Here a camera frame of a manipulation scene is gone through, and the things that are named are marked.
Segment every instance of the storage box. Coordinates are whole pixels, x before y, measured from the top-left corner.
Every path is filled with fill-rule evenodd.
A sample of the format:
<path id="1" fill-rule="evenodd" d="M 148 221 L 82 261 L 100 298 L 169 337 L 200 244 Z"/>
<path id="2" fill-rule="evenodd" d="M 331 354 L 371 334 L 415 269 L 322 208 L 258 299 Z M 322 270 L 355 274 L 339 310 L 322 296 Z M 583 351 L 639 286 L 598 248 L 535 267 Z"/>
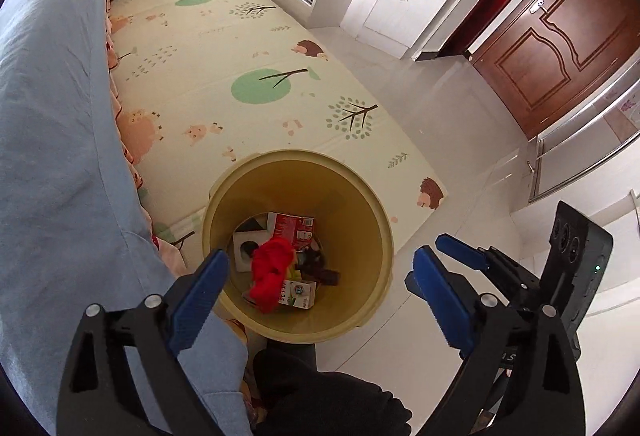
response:
<path id="1" fill-rule="evenodd" d="M 311 246 L 314 235 L 314 219 L 286 213 L 269 212 L 267 230 L 273 237 L 281 237 L 291 243 L 295 251 Z"/>
<path id="2" fill-rule="evenodd" d="M 234 232 L 234 259 L 238 272 L 251 271 L 251 252 L 271 238 L 267 230 Z"/>
<path id="3" fill-rule="evenodd" d="M 285 280 L 280 292 L 280 304 L 308 310 L 316 300 L 316 283 L 313 281 Z"/>

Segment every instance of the play mat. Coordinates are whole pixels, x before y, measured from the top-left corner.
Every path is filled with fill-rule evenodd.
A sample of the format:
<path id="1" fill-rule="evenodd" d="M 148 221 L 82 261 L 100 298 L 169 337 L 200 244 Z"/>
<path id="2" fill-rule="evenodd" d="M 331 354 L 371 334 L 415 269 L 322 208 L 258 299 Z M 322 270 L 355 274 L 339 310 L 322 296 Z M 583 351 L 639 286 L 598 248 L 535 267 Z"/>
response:
<path id="1" fill-rule="evenodd" d="M 396 251 L 446 195 L 400 126 L 270 0 L 114 0 L 111 22 L 118 127 L 158 237 L 179 247 L 192 235 L 199 246 L 213 183 L 276 149 L 324 153 L 359 174 Z"/>

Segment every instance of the hedgehog print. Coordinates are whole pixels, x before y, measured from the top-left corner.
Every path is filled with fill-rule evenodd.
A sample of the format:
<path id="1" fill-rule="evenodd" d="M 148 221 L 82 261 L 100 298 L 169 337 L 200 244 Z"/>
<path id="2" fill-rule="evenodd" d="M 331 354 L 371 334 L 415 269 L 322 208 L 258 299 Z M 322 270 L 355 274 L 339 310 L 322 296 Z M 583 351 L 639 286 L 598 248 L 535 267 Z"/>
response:
<path id="1" fill-rule="evenodd" d="M 420 185 L 420 196 L 418 196 L 418 206 L 429 207 L 435 210 L 440 206 L 440 200 L 444 197 L 438 184 L 431 178 L 422 180 Z"/>
<path id="2" fill-rule="evenodd" d="M 311 40 L 300 40 L 296 47 L 291 51 L 294 53 L 304 54 L 305 56 L 312 56 L 313 58 L 324 58 L 325 60 L 329 60 L 326 53 L 322 51 L 322 48 Z"/>

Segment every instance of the wooden door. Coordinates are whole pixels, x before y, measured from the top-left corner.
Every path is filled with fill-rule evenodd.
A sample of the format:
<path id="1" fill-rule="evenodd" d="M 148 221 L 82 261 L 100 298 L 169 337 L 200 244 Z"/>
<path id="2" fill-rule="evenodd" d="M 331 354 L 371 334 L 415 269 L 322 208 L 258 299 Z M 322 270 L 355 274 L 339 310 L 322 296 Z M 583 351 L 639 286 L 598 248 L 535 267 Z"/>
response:
<path id="1" fill-rule="evenodd" d="M 482 44 L 474 67 L 531 139 L 639 47 L 638 0 L 525 0 Z"/>

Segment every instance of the red box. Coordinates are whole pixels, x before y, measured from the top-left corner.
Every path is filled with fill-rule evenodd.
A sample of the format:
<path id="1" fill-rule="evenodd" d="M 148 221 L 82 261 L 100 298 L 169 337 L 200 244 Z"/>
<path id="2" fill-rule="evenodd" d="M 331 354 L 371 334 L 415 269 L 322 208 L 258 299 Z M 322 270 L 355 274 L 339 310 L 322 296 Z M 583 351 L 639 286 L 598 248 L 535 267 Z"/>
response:
<path id="1" fill-rule="evenodd" d="M 281 237 L 289 241 L 294 250 L 301 251 L 311 245 L 314 236 L 314 219 L 269 212 L 267 230 L 272 237 Z"/>

